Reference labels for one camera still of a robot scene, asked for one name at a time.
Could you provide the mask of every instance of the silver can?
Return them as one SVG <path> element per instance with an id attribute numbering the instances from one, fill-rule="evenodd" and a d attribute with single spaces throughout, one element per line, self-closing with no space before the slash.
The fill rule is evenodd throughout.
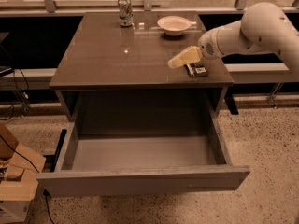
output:
<path id="1" fill-rule="evenodd" d="M 120 25 L 131 26 L 133 24 L 133 11 L 131 0 L 119 0 Z"/>

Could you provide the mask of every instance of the desk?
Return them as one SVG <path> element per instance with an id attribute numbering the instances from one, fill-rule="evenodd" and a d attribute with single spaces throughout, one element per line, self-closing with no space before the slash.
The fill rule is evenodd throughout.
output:
<path id="1" fill-rule="evenodd" d="M 182 36 L 157 20 L 169 12 L 86 14 L 50 87 L 70 127 L 55 172 L 37 179 L 52 196 L 237 189 L 248 166 L 233 166 L 217 122 L 233 80 L 221 60 L 190 78 L 167 61 L 204 32 L 196 13 Z"/>

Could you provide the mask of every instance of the brown table top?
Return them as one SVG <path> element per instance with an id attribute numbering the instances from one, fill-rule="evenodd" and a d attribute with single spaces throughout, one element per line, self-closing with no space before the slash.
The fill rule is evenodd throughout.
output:
<path id="1" fill-rule="evenodd" d="M 192 22 L 183 35 L 171 37 L 158 27 L 165 16 Z M 120 27 L 118 13 L 87 13 L 78 27 L 50 87 L 55 90 L 137 88 L 215 88 L 233 79 L 221 59 L 202 62 L 209 75 L 191 78 L 185 67 L 167 62 L 205 31 L 195 12 L 136 12 L 134 25 Z"/>

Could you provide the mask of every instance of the drawer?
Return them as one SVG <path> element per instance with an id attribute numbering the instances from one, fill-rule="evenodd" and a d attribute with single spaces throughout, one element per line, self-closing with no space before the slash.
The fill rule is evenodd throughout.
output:
<path id="1" fill-rule="evenodd" d="M 52 196 L 235 190 L 233 166 L 206 89 L 80 91 L 54 172 Z"/>

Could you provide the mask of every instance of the floor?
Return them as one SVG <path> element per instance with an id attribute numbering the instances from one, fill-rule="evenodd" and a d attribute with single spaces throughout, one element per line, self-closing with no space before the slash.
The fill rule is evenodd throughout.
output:
<path id="1" fill-rule="evenodd" d="M 49 198 L 54 223 L 299 223 L 299 96 L 236 97 L 239 115 L 223 104 L 218 117 L 234 165 L 249 165 L 237 191 L 115 197 Z M 0 114 L 5 109 L 0 106 Z M 28 147 L 54 152 L 67 120 L 59 104 L 32 105 L 28 116 L 3 121 Z M 25 223 L 50 223 L 43 189 Z"/>

